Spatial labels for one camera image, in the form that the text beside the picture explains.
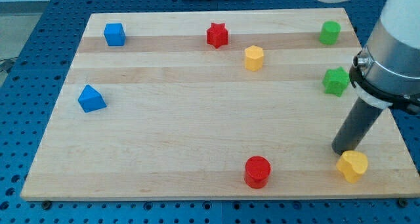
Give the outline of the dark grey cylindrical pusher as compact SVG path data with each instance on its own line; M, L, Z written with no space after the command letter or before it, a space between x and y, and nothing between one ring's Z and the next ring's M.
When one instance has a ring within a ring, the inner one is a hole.
M383 109L357 98L331 143L333 151L341 155L345 151L355 150L382 112Z

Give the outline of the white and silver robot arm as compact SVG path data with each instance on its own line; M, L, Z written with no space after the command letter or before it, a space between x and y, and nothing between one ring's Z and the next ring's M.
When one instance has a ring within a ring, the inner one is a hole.
M419 0L387 0L349 76L358 98L331 144L337 154L355 150L383 110L419 113Z

